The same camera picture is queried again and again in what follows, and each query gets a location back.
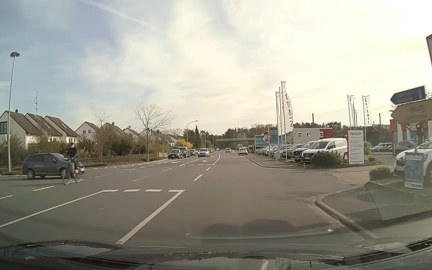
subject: road sign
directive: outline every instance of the road sign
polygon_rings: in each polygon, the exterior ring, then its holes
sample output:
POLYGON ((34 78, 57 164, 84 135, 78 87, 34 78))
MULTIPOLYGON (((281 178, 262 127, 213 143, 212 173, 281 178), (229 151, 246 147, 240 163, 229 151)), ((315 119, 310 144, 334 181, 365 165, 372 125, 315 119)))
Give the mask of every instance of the road sign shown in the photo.
POLYGON ((432 98, 399 105, 391 117, 400 124, 432 120, 432 98))
POLYGON ((421 101, 426 98, 426 86, 420 86, 409 90, 404 90, 401 92, 394 93, 391 97, 391 102, 394 105, 399 105, 403 103, 421 101))

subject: tree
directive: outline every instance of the tree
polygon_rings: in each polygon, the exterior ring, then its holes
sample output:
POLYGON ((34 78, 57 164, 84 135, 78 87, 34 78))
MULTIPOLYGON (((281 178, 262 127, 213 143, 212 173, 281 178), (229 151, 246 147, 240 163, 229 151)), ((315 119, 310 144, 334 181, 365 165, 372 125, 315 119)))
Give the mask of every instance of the tree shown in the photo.
POLYGON ((109 138, 106 129, 103 128, 104 124, 108 122, 111 114, 96 114, 93 117, 93 123, 96 125, 98 130, 93 133, 94 150, 99 153, 99 158, 103 162, 103 149, 107 145, 109 138))
POLYGON ((188 149, 192 149, 193 148, 193 144, 190 142, 187 142, 184 138, 179 139, 176 142, 176 146, 178 147, 184 147, 186 146, 188 149))
POLYGON ((182 128, 171 128, 168 130, 168 133, 174 136, 181 136, 181 134, 183 133, 183 129, 182 128))
POLYGON ((136 105, 133 109, 136 119, 140 122, 143 129, 142 136, 146 140, 147 160, 149 161, 149 141, 153 137, 153 132, 157 129, 167 128, 174 116, 170 110, 163 110, 156 104, 145 104, 144 102, 136 105))
MULTIPOLYGON (((8 158, 8 139, 6 136, 1 136, 2 142, 0 143, 0 153, 8 158)), ((11 147, 11 166, 20 164, 27 156, 27 151, 25 149, 25 143, 23 139, 19 137, 16 133, 11 132, 10 136, 10 147, 11 147)))

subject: lamp post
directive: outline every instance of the lamp post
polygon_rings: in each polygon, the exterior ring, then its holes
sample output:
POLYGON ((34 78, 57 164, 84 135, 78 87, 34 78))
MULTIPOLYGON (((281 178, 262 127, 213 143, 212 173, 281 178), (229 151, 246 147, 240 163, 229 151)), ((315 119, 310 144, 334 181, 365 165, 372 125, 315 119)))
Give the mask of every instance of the lamp post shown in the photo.
POLYGON ((189 126, 189 124, 194 123, 194 122, 198 122, 198 120, 194 120, 194 121, 192 121, 192 122, 189 122, 189 123, 186 125, 186 145, 188 145, 188 126, 189 126))
POLYGON ((8 103, 8 171, 11 172, 11 143, 10 143, 10 136, 11 136, 11 87, 13 86, 13 72, 15 71, 15 60, 16 57, 19 57, 19 52, 11 52, 9 55, 12 57, 12 68, 11 68, 11 80, 9 81, 9 103, 8 103))

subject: pavement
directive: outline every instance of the pavement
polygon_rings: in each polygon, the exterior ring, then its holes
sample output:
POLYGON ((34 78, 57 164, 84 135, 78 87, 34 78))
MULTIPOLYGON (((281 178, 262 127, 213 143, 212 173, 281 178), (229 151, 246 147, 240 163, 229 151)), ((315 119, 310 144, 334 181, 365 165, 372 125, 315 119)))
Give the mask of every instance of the pavement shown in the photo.
POLYGON ((0 247, 54 240, 161 252, 210 243, 349 246, 363 238, 315 200, 351 187, 224 151, 87 168, 67 186, 58 177, 0 177, 0 247))
MULTIPOLYGON (((270 160, 266 156, 249 154, 248 157, 271 167, 287 168, 285 162, 270 160)), ((417 241, 432 237, 432 187, 423 190, 406 188, 401 179, 370 181, 370 170, 380 166, 392 167, 395 159, 392 155, 378 155, 375 158, 384 164, 291 171, 312 171, 312 177, 325 175, 349 186, 317 196, 315 203, 364 239, 403 237, 417 241)))

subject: asphalt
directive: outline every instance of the asphalt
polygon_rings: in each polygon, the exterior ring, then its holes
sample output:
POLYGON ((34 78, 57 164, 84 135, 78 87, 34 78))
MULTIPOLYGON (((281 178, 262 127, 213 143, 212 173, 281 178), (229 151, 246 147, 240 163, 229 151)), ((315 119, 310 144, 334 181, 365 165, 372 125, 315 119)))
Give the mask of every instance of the asphalt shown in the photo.
POLYGON ((82 179, 64 186, 58 177, 0 177, 0 247, 81 240, 169 250, 362 240, 314 205, 350 185, 308 170, 260 167, 224 151, 87 168, 82 179))

